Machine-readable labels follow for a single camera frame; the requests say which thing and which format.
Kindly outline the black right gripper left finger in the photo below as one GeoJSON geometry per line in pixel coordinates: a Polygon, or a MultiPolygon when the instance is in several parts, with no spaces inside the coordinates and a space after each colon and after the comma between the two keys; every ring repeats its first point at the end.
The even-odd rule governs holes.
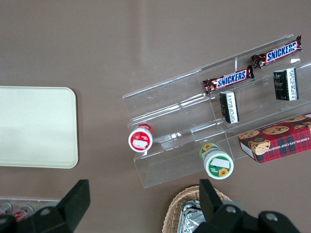
{"type": "Polygon", "coordinates": [[[90,206],[89,180],[79,180],[56,206],[17,223],[17,233],[72,233],[90,206]]]}

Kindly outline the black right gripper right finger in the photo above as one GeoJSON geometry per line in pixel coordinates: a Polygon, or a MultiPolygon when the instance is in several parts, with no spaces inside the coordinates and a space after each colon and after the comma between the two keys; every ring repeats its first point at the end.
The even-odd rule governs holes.
{"type": "Polygon", "coordinates": [[[224,204],[208,179],[199,182],[199,201],[205,222],[197,233],[257,233],[257,219],[232,202],[224,204]]]}

